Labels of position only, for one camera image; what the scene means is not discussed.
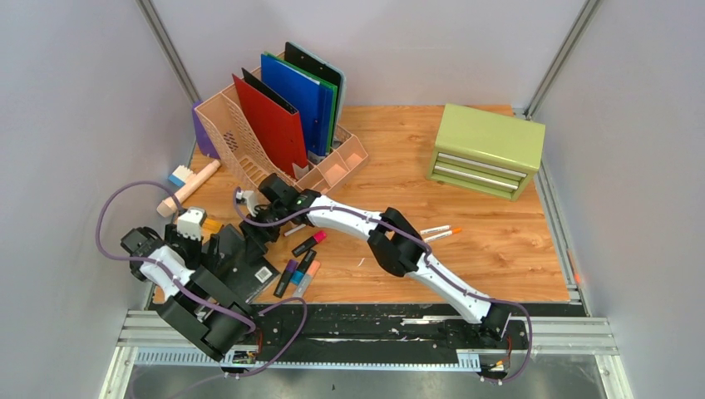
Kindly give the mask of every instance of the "purple highlighter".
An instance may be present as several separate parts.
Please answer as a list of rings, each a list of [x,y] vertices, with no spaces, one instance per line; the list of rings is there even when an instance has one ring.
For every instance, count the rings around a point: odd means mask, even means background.
[[[284,270],[282,277],[279,278],[279,282],[277,283],[277,289],[274,290],[275,297],[281,298],[284,296],[284,291],[286,291],[288,283],[291,281],[291,276],[296,270],[296,266],[298,266],[296,259],[291,259],[288,261],[287,268]]]

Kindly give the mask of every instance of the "red folder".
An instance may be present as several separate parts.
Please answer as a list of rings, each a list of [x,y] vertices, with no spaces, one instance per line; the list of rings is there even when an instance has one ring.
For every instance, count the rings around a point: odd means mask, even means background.
[[[296,178],[294,165],[300,169],[308,167],[298,111],[259,79],[247,74],[245,79],[259,88],[233,75],[247,122],[269,159],[283,172]]]

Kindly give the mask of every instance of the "drawer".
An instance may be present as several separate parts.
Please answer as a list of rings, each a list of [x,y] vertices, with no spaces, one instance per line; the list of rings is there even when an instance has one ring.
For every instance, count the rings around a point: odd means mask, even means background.
[[[433,172],[439,175],[450,176],[459,180],[475,183],[477,185],[484,185],[485,187],[505,191],[507,193],[514,192],[519,188],[519,181],[480,172],[479,170],[468,169],[454,164],[448,164],[440,160],[433,165]]]
[[[476,160],[468,160],[467,158],[461,158],[460,156],[445,154],[442,152],[438,153],[437,160],[445,162],[447,164],[460,166],[469,170],[476,170],[488,175],[499,176],[504,179],[513,180],[515,182],[520,182],[526,177],[526,173],[518,172],[516,170],[510,170],[502,168],[499,166],[485,164],[483,162],[478,162]]]

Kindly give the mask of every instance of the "highlighter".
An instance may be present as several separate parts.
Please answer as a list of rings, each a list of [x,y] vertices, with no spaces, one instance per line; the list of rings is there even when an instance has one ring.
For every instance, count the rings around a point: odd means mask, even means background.
[[[301,244],[298,245],[298,247],[292,249],[291,253],[293,254],[293,256],[300,256],[301,254],[313,248],[316,244],[320,243],[325,239],[326,232],[321,230],[314,234],[312,237],[309,237],[306,241],[303,241]]]
[[[313,281],[313,276],[316,275],[316,272],[320,267],[321,263],[317,260],[314,260],[311,263],[311,266],[308,268],[308,271],[306,271],[306,275],[303,276],[303,278],[301,279],[301,283],[298,284],[298,287],[296,287],[296,290],[293,292],[292,297],[301,298],[303,296],[303,293],[306,292],[306,288],[308,288],[308,285]]]
[[[291,276],[293,274],[293,271],[296,270],[297,264],[298,262],[294,259],[288,261],[287,267],[282,273],[282,277],[279,278],[279,282],[277,283],[277,289],[274,290],[275,297],[283,297],[284,291],[286,291],[288,283],[291,281]]]
[[[313,262],[315,258],[316,251],[314,251],[313,249],[309,249],[308,252],[303,256],[303,259],[301,259],[301,263],[298,264],[296,271],[293,272],[291,282],[294,285],[298,285],[299,283],[301,283],[301,279],[306,274],[306,270],[308,270],[308,267],[311,266],[311,262]]]

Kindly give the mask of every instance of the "green storage chest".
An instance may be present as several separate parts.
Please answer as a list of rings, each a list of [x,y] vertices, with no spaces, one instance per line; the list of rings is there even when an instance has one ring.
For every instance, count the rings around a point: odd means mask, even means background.
[[[545,126],[446,104],[427,178],[516,201],[539,170]]]

